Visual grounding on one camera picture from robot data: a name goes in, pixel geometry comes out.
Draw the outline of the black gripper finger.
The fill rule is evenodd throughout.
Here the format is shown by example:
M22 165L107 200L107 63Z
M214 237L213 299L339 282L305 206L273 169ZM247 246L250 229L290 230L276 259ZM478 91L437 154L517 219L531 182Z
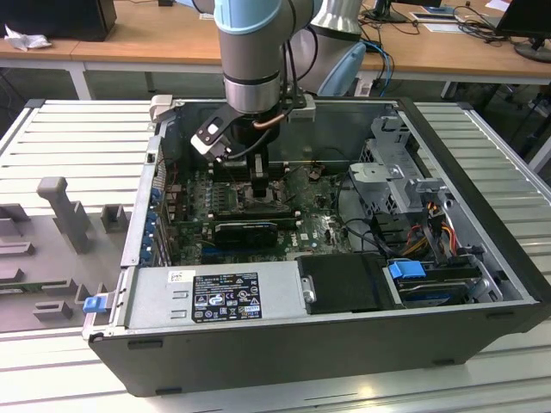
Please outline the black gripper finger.
M265 197L269 183L269 167L263 154L255 153L248 156L248 168L253 196Z

